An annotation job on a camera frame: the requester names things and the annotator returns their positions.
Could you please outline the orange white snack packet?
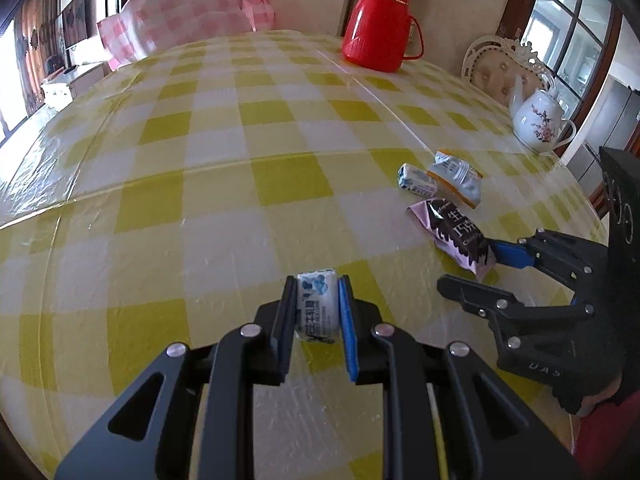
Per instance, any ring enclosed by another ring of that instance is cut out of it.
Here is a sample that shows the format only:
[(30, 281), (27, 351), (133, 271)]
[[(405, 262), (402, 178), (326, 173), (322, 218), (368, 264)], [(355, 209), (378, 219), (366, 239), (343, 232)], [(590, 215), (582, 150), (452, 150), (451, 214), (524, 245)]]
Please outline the orange white snack packet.
[(453, 192), (466, 206), (475, 209), (482, 200), (483, 175), (467, 160), (437, 151), (426, 174)]

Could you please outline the white ornate dining chair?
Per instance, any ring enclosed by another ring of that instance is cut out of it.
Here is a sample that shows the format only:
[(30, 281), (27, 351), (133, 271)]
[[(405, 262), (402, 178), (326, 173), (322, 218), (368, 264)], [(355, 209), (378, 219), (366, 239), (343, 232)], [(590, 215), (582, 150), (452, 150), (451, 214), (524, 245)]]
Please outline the white ornate dining chair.
[(522, 80), (523, 100), (537, 89), (549, 91), (554, 87), (551, 70), (530, 42), (481, 36), (465, 52), (461, 78), (503, 106), (510, 103), (517, 76)]

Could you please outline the white floral teapot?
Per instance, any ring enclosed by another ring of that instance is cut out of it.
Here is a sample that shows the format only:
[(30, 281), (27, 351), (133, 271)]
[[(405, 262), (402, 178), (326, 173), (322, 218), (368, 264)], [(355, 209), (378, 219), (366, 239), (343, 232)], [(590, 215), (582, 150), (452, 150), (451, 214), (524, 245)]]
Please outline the white floral teapot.
[(559, 90), (555, 81), (550, 89), (538, 88), (524, 99), (524, 81), (520, 75), (514, 79), (509, 103), (509, 113), (515, 136), (536, 154), (544, 154), (570, 144), (577, 128), (564, 118), (564, 110), (558, 101)]

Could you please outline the pink checked chair cover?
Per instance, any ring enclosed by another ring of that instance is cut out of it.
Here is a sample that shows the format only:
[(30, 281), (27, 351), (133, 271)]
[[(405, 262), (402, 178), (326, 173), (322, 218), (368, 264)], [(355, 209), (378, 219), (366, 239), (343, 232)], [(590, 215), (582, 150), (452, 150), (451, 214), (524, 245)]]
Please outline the pink checked chair cover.
[(98, 32), (116, 70), (191, 42), (270, 30), (275, 21), (268, 0), (128, 0)]

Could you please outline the red thermos jug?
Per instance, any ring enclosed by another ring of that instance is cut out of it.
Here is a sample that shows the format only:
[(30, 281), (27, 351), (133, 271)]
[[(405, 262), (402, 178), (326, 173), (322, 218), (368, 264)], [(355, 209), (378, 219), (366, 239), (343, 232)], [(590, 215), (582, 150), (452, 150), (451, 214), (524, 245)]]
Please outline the red thermos jug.
[(402, 62), (424, 55), (422, 29), (409, 0), (358, 0), (342, 41), (343, 58), (352, 64), (395, 73)]

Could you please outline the yellow white checked tablecloth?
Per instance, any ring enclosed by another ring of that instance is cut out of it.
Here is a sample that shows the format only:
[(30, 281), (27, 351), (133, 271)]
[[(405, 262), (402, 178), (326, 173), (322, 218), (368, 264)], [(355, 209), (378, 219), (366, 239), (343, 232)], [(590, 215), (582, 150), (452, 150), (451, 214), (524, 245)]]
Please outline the yellow white checked tablecloth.
[(206, 346), (332, 268), (416, 339), (496, 359), (443, 300), (457, 273), (408, 211), (401, 165), (437, 151), (483, 175), (491, 237), (604, 242), (570, 172), (506, 110), (427, 62), (380, 74), (331, 37), (264, 32), (121, 68), (1, 150), (1, 413), (50, 476), (168, 344)]

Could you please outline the red brown window curtain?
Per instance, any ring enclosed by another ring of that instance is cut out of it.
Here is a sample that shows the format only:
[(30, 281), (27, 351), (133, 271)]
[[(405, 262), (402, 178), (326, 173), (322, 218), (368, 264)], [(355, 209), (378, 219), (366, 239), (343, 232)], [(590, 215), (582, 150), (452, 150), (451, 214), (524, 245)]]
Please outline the red brown window curtain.
[(16, 60), (28, 116), (43, 104), (47, 59), (60, 53), (57, 18), (58, 0), (24, 0), (14, 16)]

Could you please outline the wall television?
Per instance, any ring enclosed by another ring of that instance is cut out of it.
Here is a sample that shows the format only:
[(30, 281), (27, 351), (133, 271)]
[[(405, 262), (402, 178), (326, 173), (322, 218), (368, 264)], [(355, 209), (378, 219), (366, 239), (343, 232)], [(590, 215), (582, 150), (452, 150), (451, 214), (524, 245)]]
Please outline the wall television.
[(87, 1), (72, 0), (61, 12), (66, 48), (88, 39)]

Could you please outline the white tv cabinet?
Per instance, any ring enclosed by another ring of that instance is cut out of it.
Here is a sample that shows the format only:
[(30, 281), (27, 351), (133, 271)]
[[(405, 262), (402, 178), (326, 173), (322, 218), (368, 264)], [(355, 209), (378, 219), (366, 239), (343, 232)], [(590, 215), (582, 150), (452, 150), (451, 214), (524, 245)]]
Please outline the white tv cabinet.
[(110, 73), (107, 62), (77, 65), (73, 70), (60, 70), (41, 83), (44, 104), (58, 112), (87, 93)]

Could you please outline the black pink chocolate snack packet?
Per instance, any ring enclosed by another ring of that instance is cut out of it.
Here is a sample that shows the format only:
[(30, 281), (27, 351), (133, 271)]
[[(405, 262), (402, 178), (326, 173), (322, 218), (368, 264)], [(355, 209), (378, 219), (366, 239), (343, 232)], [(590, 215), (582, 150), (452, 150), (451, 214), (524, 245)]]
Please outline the black pink chocolate snack packet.
[(410, 205), (408, 211), (440, 250), (461, 269), (472, 272), (477, 281), (484, 280), (496, 257), (482, 231), (454, 203), (434, 197)]

